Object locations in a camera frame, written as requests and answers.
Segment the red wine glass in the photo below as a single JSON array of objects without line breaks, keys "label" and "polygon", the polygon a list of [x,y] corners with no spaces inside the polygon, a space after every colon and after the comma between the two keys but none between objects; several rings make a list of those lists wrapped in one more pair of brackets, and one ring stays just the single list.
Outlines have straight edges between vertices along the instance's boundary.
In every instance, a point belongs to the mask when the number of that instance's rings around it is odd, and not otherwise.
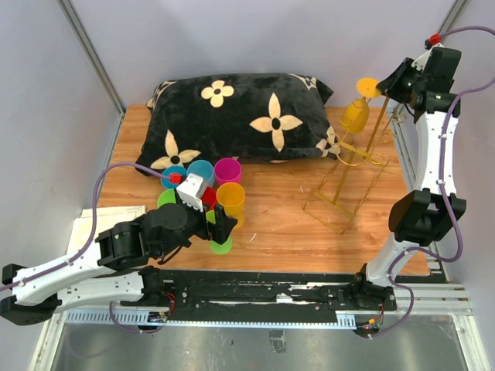
[{"label": "red wine glass", "polygon": [[213,210],[217,202],[216,191],[213,188],[207,186],[204,190],[203,195],[201,196],[201,200],[203,204],[208,205],[208,210]]}]

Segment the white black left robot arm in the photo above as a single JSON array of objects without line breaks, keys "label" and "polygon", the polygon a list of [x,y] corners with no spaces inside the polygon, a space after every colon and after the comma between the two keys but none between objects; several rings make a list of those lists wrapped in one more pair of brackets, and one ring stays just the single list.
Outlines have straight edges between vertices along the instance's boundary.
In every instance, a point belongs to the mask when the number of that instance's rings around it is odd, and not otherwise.
[{"label": "white black left robot arm", "polygon": [[164,306],[172,302],[155,259],[166,264],[193,236],[227,242],[237,225],[222,206],[207,210],[168,203],[99,234],[92,233],[75,254],[37,267],[9,264],[2,283],[11,295],[1,300],[1,317],[15,325],[35,325],[53,314],[85,305]]}]

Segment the green wine glass row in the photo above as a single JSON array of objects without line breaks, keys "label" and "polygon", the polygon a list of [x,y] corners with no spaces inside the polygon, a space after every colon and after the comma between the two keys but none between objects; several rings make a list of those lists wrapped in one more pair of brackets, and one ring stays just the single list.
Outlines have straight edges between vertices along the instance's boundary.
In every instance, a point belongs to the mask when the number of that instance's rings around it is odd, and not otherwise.
[{"label": "green wine glass row", "polygon": [[[206,212],[206,220],[208,222],[211,222],[212,224],[216,223],[216,217],[213,210]],[[230,249],[233,246],[233,241],[230,237],[224,243],[217,243],[213,240],[210,240],[209,246],[210,246],[210,250],[213,253],[217,255],[223,255],[223,254],[227,254],[230,251]]]}]

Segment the blue wine glass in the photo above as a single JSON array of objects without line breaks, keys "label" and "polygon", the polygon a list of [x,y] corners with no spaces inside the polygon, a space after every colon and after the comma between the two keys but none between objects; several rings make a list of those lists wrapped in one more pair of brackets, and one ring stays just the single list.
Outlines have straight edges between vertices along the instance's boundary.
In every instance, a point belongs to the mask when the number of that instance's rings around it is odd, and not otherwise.
[{"label": "blue wine glass", "polygon": [[214,187],[215,175],[213,165],[210,162],[206,160],[196,160],[188,166],[187,172],[203,177],[207,181],[209,187]]},{"label": "blue wine glass", "polygon": [[175,189],[187,176],[187,170],[179,165],[173,165],[165,169],[162,175],[168,176],[161,179],[161,184],[165,189]]}]

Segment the blue wine glass front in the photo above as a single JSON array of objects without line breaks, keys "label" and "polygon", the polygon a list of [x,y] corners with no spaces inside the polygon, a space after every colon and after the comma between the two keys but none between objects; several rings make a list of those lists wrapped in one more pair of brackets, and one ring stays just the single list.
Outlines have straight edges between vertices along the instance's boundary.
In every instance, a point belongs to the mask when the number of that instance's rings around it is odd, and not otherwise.
[{"label": "blue wine glass front", "polygon": [[187,170],[179,165],[173,165],[165,169],[162,175],[168,176],[161,179],[161,184],[165,189],[175,189],[187,176]]}]

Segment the orange wine glass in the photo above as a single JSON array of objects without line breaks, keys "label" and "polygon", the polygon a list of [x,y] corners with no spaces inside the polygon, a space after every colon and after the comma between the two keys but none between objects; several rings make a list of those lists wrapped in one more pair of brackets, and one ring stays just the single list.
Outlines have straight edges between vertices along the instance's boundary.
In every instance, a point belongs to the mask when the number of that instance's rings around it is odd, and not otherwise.
[{"label": "orange wine glass", "polygon": [[217,201],[224,207],[225,213],[237,220],[234,229],[239,229],[244,224],[244,187],[236,182],[226,182],[217,189]]},{"label": "orange wine glass", "polygon": [[364,77],[357,81],[356,89],[360,98],[352,101],[344,110],[340,123],[351,134],[358,134],[364,129],[370,114],[369,103],[381,95],[377,89],[378,80]]}]

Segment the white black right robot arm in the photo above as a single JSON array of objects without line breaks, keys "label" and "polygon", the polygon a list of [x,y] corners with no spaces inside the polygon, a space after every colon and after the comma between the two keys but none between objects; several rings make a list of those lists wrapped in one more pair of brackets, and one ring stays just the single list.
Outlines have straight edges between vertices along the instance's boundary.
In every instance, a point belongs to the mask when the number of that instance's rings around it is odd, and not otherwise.
[{"label": "white black right robot arm", "polygon": [[386,243],[350,285],[350,300],[359,309],[392,309],[394,279],[403,266],[459,229],[466,201],[456,195],[452,164],[460,99],[450,89],[460,59],[460,51],[437,43],[415,60],[404,59],[376,86],[385,97],[414,111],[418,167],[413,190],[391,209]]}]

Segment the pink wine glass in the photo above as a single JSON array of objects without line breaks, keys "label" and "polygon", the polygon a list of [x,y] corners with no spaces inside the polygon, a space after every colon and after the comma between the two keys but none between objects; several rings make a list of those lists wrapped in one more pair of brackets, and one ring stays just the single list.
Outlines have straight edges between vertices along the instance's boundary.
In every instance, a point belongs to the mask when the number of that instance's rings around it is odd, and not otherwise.
[{"label": "pink wine glass", "polygon": [[213,172],[219,186],[228,183],[240,183],[242,167],[235,158],[222,158],[213,167]]}]

